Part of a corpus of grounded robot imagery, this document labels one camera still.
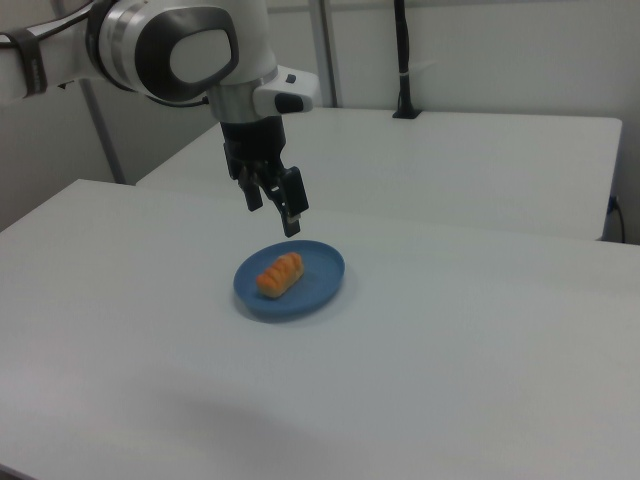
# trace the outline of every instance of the blue plate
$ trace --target blue plate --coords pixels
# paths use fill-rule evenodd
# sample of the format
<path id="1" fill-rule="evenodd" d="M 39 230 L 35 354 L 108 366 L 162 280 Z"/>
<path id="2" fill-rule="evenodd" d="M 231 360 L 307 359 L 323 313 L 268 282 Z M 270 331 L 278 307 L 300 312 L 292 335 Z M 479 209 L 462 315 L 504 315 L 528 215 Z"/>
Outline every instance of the blue plate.
<path id="1" fill-rule="evenodd" d="M 265 297 L 258 291 L 256 277 L 280 255 L 289 252 L 302 256 L 304 275 L 281 297 Z M 272 245 L 245 260 L 236 272 L 233 288 L 247 308 L 258 315 L 300 315 L 320 308 L 336 294 L 344 269 L 344 259 L 335 248 L 320 242 L 295 240 Z"/>

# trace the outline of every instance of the robotic arm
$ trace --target robotic arm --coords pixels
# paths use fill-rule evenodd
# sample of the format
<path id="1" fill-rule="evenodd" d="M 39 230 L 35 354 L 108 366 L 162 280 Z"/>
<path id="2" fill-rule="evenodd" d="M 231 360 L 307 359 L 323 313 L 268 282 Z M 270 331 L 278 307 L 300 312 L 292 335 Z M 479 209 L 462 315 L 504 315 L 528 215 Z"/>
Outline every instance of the robotic arm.
<path id="1" fill-rule="evenodd" d="M 80 78 L 167 104 L 206 94 L 249 210 L 262 206 L 262 189 L 285 235 L 300 231 L 309 206 L 300 171 L 280 159 L 281 115 L 311 110 L 319 82 L 277 65 L 264 0 L 94 0 L 58 21 L 0 34 L 0 105 Z"/>

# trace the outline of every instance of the food item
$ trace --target food item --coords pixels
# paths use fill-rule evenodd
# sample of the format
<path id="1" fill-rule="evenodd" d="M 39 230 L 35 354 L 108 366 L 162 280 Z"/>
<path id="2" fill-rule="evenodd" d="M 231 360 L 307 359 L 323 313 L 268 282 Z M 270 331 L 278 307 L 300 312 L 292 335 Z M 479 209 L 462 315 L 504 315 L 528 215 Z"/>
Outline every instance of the food item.
<path id="1" fill-rule="evenodd" d="M 295 252 L 290 252 L 278 257 L 273 265 L 258 275 L 256 284 L 261 294 L 278 298 L 300 280 L 303 273 L 302 257 Z"/>

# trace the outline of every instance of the black cable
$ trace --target black cable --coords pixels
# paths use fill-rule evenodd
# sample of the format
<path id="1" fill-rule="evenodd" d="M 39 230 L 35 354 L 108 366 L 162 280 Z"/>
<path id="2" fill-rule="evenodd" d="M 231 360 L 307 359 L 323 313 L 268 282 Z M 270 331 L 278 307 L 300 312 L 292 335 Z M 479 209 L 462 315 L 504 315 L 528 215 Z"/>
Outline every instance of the black cable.
<path id="1" fill-rule="evenodd" d="M 193 107 L 201 107 L 202 105 L 209 105 L 209 98 L 207 97 L 203 97 L 202 100 L 195 103 L 170 103 L 170 102 L 165 102 L 164 100 L 159 100 L 157 98 L 150 97 L 148 95 L 147 95 L 147 98 L 159 105 L 163 105 L 165 107 L 173 107 L 173 108 L 193 108 Z"/>
<path id="2" fill-rule="evenodd" d="M 400 95 L 398 96 L 398 110 L 393 118 L 414 119 L 420 110 L 413 108 L 411 103 L 411 80 L 409 78 L 409 26 L 407 25 L 406 7 L 404 0 L 393 2 L 396 20 L 396 41 L 398 47 L 398 73 L 400 77 Z"/>
<path id="3" fill-rule="evenodd" d="M 67 17 L 72 17 L 73 15 L 75 15 L 76 13 L 80 12 L 81 10 L 83 10 L 84 8 L 86 8 L 91 2 L 88 2 L 86 4 L 84 4 L 82 7 L 78 8 L 77 10 L 75 10 L 73 13 L 70 13 L 69 15 L 67 15 Z M 79 15 L 75 18 L 72 18 L 71 20 L 64 22 L 62 25 L 56 27 L 56 28 L 52 28 L 51 30 L 48 30 L 44 33 L 41 33 L 40 35 L 36 35 L 36 38 L 38 39 L 38 41 L 41 40 L 45 40 L 53 35 L 55 35 L 56 33 L 60 33 L 63 30 L 66 30 L 67 28 L 82 22 L 83 20 L 86 20 L 89 17 L 89 11 L 87 11 L 86 13 L 83 13 L 82 15 Z M 30 27 L 27 27 L 27 29 L 29 28 L 34 28 L 34 27 L 39 27 L 41 25 L 46 25 L 47 23 L 52 23 L 55 22 L 57 20 L 52 20 L 51 22 L 45 22 L 45 23 L 39 23 L 37 25 L 31 25 Z M 0 42 L 0 48 L 15 48 L 15 44 L 11 39 L 8 39 L 8 42 Z"/>

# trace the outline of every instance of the white wall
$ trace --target white wall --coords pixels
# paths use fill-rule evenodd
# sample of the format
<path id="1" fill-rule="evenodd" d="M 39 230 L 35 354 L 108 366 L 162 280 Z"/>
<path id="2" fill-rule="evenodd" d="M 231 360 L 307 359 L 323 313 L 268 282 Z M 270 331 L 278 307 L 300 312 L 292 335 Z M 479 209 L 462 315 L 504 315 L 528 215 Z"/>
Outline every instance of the white wall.
<path id="1" fill-rule="evenodd" d="M 393 11 L 345 3 L 353 0 L 333 2 L 343 105 L 393 109 Z M 628 237 L 640 243 L 640 1 L 437 6 L 410 8 L 407 18 L 412 62 L 435 62 L 412 74 L 419 107 L 622 119 L 614 190 Z"/>
<path id="2" fill-rule="evenodd" d="M 43 0 L 0 0 L 0 29 L 53 18 Z M 111 174 L 77 85 L 0 108 L 0 230 L 78 178 Z"/>

